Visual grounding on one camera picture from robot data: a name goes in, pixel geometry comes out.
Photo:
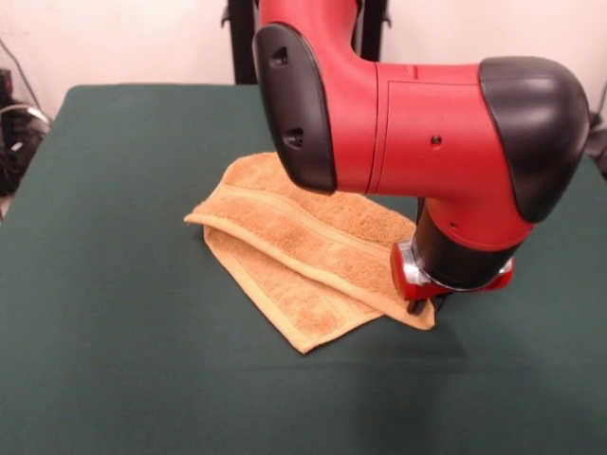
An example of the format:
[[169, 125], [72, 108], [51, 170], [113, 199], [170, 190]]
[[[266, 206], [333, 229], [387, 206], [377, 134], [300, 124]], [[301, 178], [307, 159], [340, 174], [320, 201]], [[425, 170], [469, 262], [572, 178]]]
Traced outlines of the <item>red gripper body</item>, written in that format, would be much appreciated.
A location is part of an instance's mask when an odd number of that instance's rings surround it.
[[506, 287], [513, 275], [514, 258], [510, 258], [498, 274], [485, 286], [476, 288], [452, 287], [431, 278], [418, 265], [412, 241], [394, 243], [390, 265], [395, 289], [406, 301], [427, 300], [449, 293], [486, 292]]

